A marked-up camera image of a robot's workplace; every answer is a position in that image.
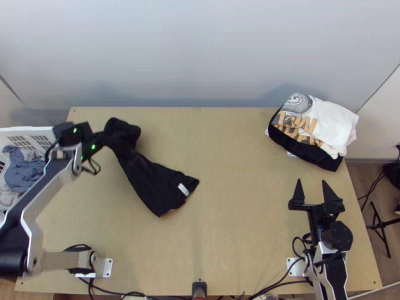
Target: table surface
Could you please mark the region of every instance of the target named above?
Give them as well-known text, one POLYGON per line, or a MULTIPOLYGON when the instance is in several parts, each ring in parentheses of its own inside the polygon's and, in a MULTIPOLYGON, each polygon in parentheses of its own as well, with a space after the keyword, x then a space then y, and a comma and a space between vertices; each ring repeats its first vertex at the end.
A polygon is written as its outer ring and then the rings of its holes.
MULTIPOLYGON (((321 180, 343 198, 339 216, 352 231, 348 291, 382 287, 347 166, 323 170, 286 151, 264 131, 276 108, 73 107, 76 123, 102 131, 110 117, 141 127, 137 150, 149 160, 200 180, 181 208, 158 218, 138 198, 113 152, 96 154, 97 176, 65 185, 39 216, 47 251, 85 243, 114 259, 104 289, 147 295, 190 295, 193 281, 209 295, 253 294, 276 282, 293 257, 292 239, 309 232, 307 214, 289 211, 296 181, 305 201, 323 201, 321 180)), ((86 294, 65 270, 20 279, 19 291, 86 294)), ((307 284, 276 289, 312 293, 307 284)))

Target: laundry basket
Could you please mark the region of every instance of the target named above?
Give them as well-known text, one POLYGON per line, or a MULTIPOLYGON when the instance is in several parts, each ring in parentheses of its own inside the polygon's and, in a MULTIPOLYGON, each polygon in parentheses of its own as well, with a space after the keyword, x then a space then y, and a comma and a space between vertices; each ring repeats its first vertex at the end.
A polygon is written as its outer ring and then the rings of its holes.
POLYGON ((8 127, 0 128, 0 180, 4 180, 4 173, 10 165, 8 153, 3 153, 6 145, 14 145, 20 149, 46 150, 54 143, 53 127, 8 127))

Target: white t-shirt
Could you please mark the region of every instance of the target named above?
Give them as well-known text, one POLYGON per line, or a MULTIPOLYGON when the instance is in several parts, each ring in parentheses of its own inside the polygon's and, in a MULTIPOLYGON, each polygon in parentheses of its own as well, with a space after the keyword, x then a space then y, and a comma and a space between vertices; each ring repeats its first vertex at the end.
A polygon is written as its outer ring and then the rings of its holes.
POLYGON ((295 93, 272 124, 296 141, 317 145, 337 159, 338 155, 345 156, 347 146, 356 140, 358 119, 358 115, 338 104, 295 93))

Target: gray clothing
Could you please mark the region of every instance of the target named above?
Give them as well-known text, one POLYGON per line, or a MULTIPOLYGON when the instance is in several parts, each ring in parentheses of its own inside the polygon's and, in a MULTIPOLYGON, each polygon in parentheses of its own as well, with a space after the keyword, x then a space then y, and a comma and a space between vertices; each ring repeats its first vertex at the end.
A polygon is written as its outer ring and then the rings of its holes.
POLYGON ((10 165, 4 173, 4 181, 11 191, 26 192, 43 174, 43 160, 26 161, 17 146, 7 145, 3 152, 9 153, 10 165))

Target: black tripod stand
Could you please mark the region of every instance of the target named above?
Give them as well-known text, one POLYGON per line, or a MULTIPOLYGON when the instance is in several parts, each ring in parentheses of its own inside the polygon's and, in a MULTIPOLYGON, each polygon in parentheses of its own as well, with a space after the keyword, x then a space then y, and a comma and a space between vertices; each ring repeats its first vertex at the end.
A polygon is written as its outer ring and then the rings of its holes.
POLYGON ((367 226, 367 229, 372 229, 373 231, 376 232, 376 234, 380 237, 380 239, 384 242, 384 245, 386 247, 386 252, 387 252, 387 257, 388 258, 392 258, 391 256, 391 251, 389 249, 389 245, 388 245, 388 239, 386 238, 386 234, 385 234, 385 227, 392 225, 392 224, 396 224, 396 223, 400 223, 400 217, 395 218, 393 220, 387 221, 387 222, 382 222, 381 218, 379 217, 378 211, 374 205, 374 202, 371 201, 371 206, 373 209, 373 221, 372 221, 372 225, 367 226))

